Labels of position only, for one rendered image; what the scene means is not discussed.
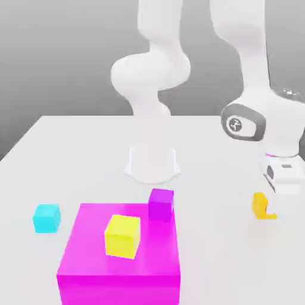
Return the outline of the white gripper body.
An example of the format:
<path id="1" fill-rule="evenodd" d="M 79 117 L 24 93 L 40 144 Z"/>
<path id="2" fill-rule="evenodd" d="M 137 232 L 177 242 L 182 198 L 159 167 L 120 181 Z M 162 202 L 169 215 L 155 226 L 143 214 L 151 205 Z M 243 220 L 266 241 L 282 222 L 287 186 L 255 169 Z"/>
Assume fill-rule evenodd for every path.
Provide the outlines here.
<path id="1" fill-rule="evenodd" d="M 263 176 L 268 181 L 274 193 L 282 195 L 295 195 L 301 192 L 301 180 L 277 182 L 275 179 L 271 179 L 267 174 L 264 174 Z"/>

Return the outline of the small yellow cube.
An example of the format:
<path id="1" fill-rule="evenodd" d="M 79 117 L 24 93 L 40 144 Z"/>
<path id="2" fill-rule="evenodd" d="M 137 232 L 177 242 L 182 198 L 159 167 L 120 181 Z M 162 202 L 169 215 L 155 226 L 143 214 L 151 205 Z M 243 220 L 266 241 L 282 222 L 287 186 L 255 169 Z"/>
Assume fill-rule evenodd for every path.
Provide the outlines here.
<path id="1" fill-rule="evenodd" d="M 104 238 L 106 255 L 133 260 L 141 241 L 141 218 L 113 214 Z"/>

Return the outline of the small cyan cube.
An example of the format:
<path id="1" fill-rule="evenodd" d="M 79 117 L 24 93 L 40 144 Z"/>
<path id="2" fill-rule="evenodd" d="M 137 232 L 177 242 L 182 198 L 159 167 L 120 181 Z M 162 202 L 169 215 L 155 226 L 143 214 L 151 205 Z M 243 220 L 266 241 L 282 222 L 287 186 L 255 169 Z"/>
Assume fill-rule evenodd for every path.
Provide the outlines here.
<path id="1" fill-rule="evenodd" d="M 39 204 L 33 214 L 36 233 L 54 234 L 61 223 L 60 206 L 58 204 Z"/>

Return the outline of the small orange cube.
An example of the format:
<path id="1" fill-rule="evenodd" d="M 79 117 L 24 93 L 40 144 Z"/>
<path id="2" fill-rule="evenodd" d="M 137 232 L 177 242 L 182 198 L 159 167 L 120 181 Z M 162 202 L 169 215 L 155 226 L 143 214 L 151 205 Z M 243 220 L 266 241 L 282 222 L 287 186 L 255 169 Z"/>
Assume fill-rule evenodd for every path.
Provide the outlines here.
<path id="1" fill-rule="evenodd" d="M 252 211 L 259 220 L 275 220 L 277 215 L 267 214 L 268 200 L 263 192 L 255 192 L 253 194 Z"/>

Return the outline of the large magenta box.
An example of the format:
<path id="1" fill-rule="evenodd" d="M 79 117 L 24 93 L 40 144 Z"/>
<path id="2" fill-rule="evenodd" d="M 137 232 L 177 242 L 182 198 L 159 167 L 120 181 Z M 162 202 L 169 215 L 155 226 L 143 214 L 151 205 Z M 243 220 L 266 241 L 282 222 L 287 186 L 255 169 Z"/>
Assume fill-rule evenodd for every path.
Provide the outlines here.
<path id="1" fill-rule="evenodd" d="M 105 253 L 104 231 L 114 214 L 141 220 L 141 241 L 133 260 Z M 149 220 L 144 203 L 82 203 L 57 282 L 62 305 L 179 305 L 175 221 Z"/>

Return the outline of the small purple cube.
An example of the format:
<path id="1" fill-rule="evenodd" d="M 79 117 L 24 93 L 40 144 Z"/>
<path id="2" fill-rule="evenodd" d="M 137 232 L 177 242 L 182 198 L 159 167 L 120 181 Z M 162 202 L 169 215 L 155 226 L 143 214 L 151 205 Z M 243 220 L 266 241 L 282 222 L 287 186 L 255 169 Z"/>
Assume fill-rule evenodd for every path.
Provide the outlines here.
<path id="1" fill-rule="evenodd" d="M 148 216 L 151 220 L 169 222 L 173 216 L 174 191 L 153 188 L 148 200 Z"/>

